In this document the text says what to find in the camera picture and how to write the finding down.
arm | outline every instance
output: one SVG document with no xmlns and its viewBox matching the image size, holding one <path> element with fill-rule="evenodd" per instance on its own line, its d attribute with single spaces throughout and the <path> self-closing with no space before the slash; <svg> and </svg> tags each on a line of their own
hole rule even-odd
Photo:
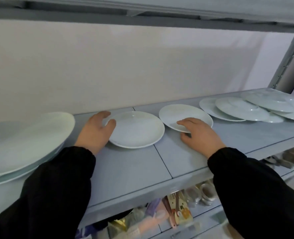
<svg viewBox="0 0 294 239">
<path fill-rule="evenodd" d="M 108 142 L 115 120 L 102 127 L 110 112 L 85 124 L 74 147 L 64 148 L 25 181 L 20 198 L 0 214 L 0 238 L 74 238 L 86 211 L 96 159 Z"/>
<path fill-rule="evenodd" d="M 294 190 L 271 168 L 226 148 L 204 122 L 187 118 L 181 140 L 208 160 L 213 183 L 230 224 L 245 238 L 294 238 Z"/>
</svg>

